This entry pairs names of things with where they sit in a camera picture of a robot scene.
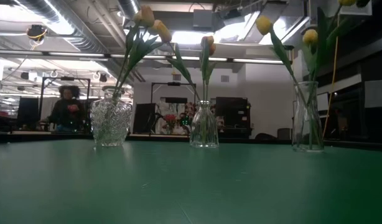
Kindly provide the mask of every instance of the woman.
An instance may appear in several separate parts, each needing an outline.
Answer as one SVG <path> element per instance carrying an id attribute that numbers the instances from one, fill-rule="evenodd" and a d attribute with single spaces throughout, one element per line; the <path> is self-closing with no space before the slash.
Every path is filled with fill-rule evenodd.
<path id="1" fill-rule="evenodd" d="M 59 88 L 61 99 L 53 108 L 52 114 L 47 118 L 49 123 L 57 125 L 56 131 L 74 132 L 83 126 L 85 110 L 77 98 L 80 89 L 77 86 L 61 86 Z"/>

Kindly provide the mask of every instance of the curly hair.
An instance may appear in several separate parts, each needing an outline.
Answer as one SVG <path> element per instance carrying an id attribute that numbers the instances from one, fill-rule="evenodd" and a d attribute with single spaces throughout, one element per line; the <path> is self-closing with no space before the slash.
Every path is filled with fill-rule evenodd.
<path id="1" fill-rule="evenodd" d="M 64 97 L 64 90 L 70 90 L 72 92 L 72 96 L 76 99 L 80 96 L 80 89 L 77 86 L 60 86 L 58 91 L 60 92 L 60 97 Z"/>

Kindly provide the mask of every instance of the cylindrical glass vase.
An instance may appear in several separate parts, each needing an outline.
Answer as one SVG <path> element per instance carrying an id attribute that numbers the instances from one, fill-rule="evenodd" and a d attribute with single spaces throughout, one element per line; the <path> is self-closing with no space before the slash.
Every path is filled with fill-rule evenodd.
<path id="1" fill-rule="evenodd" d="M 91 130 L 98 146 L 121 146 L 130 128 L 132 105 L 113 97 L 114 86 L 104 86 L 104 99 L 93 102 Z"/>
<path id="2" fill-rule="evenodd" d="M 199 101 L 199 109 L 191 124 L 190 145 L 192 147 L 218 147 L 217 122 L 210 111 L 209 101 Z"/>
<path id="3" fill-rule="evenodd" d="M 317 109 L 317 82 L 300 82 L 296 89 L 296 112 L 293 123 L 292 146 L 300 152 L 322 152 L 321 120 Z"/>

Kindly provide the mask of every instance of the desk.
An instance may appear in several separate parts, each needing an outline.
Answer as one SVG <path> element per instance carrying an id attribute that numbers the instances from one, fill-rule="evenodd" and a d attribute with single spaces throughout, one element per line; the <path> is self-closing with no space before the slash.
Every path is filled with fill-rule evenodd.
<path id="1" fill-rule="evenodd" d="M 382 152 L 0 144 L 0 223 L 382 223 Z"/>

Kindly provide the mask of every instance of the dark jacket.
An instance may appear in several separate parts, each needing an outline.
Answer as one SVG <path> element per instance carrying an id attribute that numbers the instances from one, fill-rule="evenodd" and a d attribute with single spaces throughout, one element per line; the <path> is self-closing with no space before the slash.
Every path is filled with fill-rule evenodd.
<path id="1" fill-rule="evenodd" d="M 83 126 L 84 117 L 85 109 L 80 101 L 76 99 L 61 99 L 55 103 L 52 114 L 49 116 L 49 121 L 66 128 L 80 129 Z"/>

